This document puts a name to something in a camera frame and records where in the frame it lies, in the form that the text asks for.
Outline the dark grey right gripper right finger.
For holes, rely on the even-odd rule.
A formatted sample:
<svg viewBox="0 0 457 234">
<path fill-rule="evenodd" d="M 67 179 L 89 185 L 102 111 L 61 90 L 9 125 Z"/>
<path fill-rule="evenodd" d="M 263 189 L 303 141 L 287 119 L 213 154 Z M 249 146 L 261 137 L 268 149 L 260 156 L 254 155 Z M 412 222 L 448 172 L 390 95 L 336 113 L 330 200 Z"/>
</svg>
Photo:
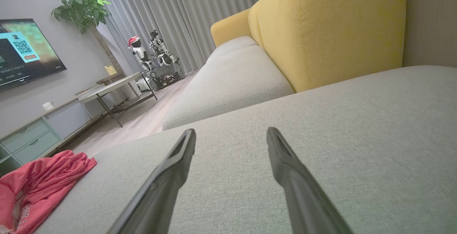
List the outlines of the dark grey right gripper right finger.
<svg viewBox="0 0 457 234">
<path fill-rule="evenodd" d="M 284 189 L 293 234 L 353 234 L 280 131 L 267 130 L 273 177 Z"/>
</svg>

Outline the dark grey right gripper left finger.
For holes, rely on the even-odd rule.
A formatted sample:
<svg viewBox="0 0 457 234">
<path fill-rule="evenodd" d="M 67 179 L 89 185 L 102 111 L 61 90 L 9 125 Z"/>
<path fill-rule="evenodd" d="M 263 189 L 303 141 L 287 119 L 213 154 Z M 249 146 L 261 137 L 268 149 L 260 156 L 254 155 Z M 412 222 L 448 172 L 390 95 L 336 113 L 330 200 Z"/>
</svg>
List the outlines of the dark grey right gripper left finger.
<svg viewBox="0 0 457 234">
<path fill-rule="evenodd" d="M 195 144 L 195 131 L 185 130 L 107 234 L 167 234 L 179 189 L 188 178 Z"/>
</svg>

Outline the red Bulls 23 shorts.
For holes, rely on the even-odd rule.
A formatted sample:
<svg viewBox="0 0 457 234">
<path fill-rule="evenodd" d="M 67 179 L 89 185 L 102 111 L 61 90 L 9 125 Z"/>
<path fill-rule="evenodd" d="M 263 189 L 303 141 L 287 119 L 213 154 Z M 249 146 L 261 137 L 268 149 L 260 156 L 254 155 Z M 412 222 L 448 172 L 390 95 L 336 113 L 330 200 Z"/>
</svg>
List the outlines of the red Bulls 23 shorts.
<svg viewBox="0 0 457 234">
<path fill-rule="evenodd" d="M 0 177 L 0 234 L 33 234 L 96 165 L 95 158 L 66 150 Z"/>
</svg>

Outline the grey sofa chaise seat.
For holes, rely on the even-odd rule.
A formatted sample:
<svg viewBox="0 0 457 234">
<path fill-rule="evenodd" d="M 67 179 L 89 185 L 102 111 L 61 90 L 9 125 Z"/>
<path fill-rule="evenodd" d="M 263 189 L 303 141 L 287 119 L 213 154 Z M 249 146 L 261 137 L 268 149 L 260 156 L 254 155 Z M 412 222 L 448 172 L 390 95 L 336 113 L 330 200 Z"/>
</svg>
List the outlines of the grey sofa chaise seat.
<svg viewBox="0 0 457 234">
<path fill-rule="evenodd" d="M 109 148 L 34 234 L 106 234 L 189 128 L 195 154 L 169 234 L 292 234 L 268 127 L 354 233 L 457 234 L 457 68 L 444 66 L 353 78 Z"/>
</svg>

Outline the grey metal-legged coffee table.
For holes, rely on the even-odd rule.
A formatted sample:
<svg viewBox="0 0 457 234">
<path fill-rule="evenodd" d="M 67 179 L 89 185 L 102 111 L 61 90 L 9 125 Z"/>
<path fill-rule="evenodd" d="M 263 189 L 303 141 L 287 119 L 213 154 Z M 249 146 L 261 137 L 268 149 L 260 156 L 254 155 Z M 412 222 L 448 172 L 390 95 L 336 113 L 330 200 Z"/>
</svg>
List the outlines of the grey metal-legged coffee table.
<svg viewBox="0 0 457 234">
<path fill-rule="evenodd" d="M 102 88 L 98 88 L 94 91 L 90 91 L 88 92 L 87 94 L 84 94 L 82 96 L 80 96 L 78 98 L 78 100 L 82 103 L 87 103 L 87 102 L 90 102 L 90 101 L 93 101 L 93 100 L 97 100 L 98 103 L 101 104 L 101 106 L 103 107 L 103 109 L 105 110 L 105 113 L 102 114 L 102 118 L 105 118 L 106 116 L 110 116 L 113 120 L 115 120 L 117 122 L 117 124 L 120 126 L 120 127 L 123 127 L 123 125 L 121 124 L 121 122 L 119 121 L 119 119 L 117 119 L 115 117 L 115 114 L 118 114 L 118 113 L 122 113 L 122 112 L 125 112 L 125 111 L 128 111 L 130 109 L 132 109 L 133 107 L 139 105 L 140 103 L 150 99 L 150 98 L 155 98 L 156 100 L 157 97 L 154 93 L 154 91 L 152 90 L 152 87 L 150 87 L 150 90 L 151 90 L 151 94 L 148 95 L 148 96 L 145 96 L 145 97 L 141 97 L 140 94 L 137 94 L 135 92 L 135 89 L 133 88 L 132 84 L 131 84 L 131 81 L 134 81 L 138 78 L 142 77 L 144 80 L 144 76 L 142 74 L 142 72 L 137 72 L 137 73 L 134 73 L 132 75 L 129 75 L 129 76 L 126 76 L 118 81 L 115 81 L 113 82 L 112 84 L 109 84 L 107 86 L 104 86 Z M 130 89 L 132 90 L 132 92 L 136 95 L 137 99 L 135 101 L 133 101 L 132 103 L 130 104 L 127 104 L 125 106 L 118 106 L 118 107 L 113 107 L 112 109 L 110 109 L 107 104 L 104 102 L 103 100 L 103 97 L 108 95 L 110 92 L 116 90 L 116 89 L 119 89 L 121 88 L 122 86 L 125 86 L 125 85 L 128 85 L 130 87 Z"/>
</svg>

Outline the grey tracked robot vehicle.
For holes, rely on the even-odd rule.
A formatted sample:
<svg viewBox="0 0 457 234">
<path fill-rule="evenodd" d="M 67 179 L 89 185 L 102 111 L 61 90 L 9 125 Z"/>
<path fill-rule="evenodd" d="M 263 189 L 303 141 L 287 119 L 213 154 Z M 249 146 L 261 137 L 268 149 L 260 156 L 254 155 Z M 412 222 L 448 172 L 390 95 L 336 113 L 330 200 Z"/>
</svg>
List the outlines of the grey tracked robot vehicle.
<svg viewBox="0 0 457 234">
<path fill-rule="evenodd" d="M 185 78 L 184 70 L 179 66 L 176 68 L 174 64 L 153 69 L 146 75 L 149 78 L 147 82 L 152 91 L 158 91 Z"/>
</svg>

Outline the grey and green TV cabinet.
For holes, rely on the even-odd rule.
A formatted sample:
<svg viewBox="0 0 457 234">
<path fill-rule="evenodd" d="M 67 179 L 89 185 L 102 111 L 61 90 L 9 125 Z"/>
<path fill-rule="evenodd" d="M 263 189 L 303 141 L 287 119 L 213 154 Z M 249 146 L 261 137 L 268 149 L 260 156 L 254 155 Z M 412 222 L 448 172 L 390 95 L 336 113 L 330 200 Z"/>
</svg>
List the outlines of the grey and green TV cabinet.
<svg viewBox="0 0 457 234">
<path fill-rule="evenodd" d="M 124 74 L 118 73 L 97 81 L 95 86 L 77 93 L 70 101 L 0 136 L 0 176 L 54 150 L 100 119 L 105 113 L 103 106 L 97 100 L 82 102 L 82 97 L 123 77 Z"/>
</svg>

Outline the white robot with red hat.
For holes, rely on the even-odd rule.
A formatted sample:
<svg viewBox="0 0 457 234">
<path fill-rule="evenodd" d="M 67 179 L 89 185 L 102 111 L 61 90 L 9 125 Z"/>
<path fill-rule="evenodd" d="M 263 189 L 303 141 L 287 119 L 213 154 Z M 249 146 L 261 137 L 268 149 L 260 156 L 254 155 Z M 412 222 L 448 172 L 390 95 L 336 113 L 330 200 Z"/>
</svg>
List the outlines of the white robot with red hat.
<svg viewBox="0 0 457 234">
<path fill-rule="evenodd" d="M 133 36 L 128 40 L 128 46 L 132 54 L 136 57 L 139 66 L 148 73 L 153 70 L 152 61 L 150 60 L 146 50 L 142 47 L 141 39 L 138 36 Z"/>
</svg>

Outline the white and black humanoid robot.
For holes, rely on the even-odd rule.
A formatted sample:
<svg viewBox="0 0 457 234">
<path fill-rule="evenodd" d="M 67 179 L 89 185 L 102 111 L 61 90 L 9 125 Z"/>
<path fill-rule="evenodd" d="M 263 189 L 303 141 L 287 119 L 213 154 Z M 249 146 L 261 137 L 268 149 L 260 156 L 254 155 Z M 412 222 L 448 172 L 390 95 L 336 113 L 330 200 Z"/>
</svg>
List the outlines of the white and black humanoid robot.
<svg viewBox="0 0 457 234">
<path fill-rule="evenodd" d="M 150 50 L 156 58 L 160 67 L 171 66 L 172 64 L 179 64 L 179 58 L 170 53 L 162 38 L 158 37 L 157 29 L 150 32 Z"/>
</svg>

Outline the yellow sofa back cushion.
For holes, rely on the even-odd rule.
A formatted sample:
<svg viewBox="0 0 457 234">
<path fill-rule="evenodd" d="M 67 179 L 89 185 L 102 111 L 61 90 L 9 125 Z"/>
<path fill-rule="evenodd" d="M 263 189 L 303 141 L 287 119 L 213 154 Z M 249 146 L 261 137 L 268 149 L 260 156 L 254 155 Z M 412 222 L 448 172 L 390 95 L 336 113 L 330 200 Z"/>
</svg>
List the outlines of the yellow sofa back cushion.
<svg viewBox="0 0 457 234">
<path fill-rule="evenodd" d="M 248 15 L 250 9 L 246 9 L 225 19 L 214 23 L 211 35 L 216 47 L 242 36 L 251 36 Z"/>
<path fill-rule="evenodd" d="M 250 34 L 295 92 L 402 66 L 406 0 L 259 0 Z"/>
</svg>

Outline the grey pleated curtain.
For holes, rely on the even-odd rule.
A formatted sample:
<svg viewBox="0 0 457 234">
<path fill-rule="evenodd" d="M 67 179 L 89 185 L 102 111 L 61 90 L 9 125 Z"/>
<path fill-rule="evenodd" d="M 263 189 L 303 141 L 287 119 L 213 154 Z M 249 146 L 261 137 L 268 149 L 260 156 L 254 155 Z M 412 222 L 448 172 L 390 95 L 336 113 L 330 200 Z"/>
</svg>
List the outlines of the grey pleated curtain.
<svg viewBox="0 0 457 234">
<path fill-rule="evenodd" d="M 211 26 L 250 8 L 258 0 L 107 0 L 111 16 L 107 27 L 132 71 L 140 66 L 128 47 L 138 36 L 147 46 L 149 34 L 158 30 L 168 50 L 180 58 L 185 73 L 202 68 L 215 44 Z"/>
</svg>

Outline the flat screen television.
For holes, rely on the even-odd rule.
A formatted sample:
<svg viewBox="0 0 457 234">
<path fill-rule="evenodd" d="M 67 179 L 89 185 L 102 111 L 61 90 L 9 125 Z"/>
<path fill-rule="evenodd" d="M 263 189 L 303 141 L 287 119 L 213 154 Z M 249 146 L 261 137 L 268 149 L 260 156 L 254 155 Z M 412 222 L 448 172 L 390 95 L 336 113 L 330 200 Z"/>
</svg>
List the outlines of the flat screen television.
<svg viewBox="0 0 457 234">
<path fill-rule="evenodd" d="M 66 69 L 33 19 L 0 20 L 0 92 Z"/>
</svg>

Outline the green leafy potted tree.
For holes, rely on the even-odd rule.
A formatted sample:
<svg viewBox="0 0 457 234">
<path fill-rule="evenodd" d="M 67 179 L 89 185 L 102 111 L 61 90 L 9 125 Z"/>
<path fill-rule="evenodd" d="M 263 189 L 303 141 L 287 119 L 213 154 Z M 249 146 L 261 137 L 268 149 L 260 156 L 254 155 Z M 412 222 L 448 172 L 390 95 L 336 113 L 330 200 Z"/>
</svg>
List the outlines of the green leafy potted tree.
<svg viewBox="0 0 457 234">
<path fill-rule="evenodd" d="M 97 27 L 106 24 L 111 13 L 106 5 L 111 3 L 106 0 L 58 0 L 61 4 L 51 11 L 51 17 L 57 21 L 73 23 L 81 34 L 92 32 L 102 50 L 118 73 L 124 73 L 121 65 L 116 60 L 113 52 L 103 39 Z"/>
</svg>

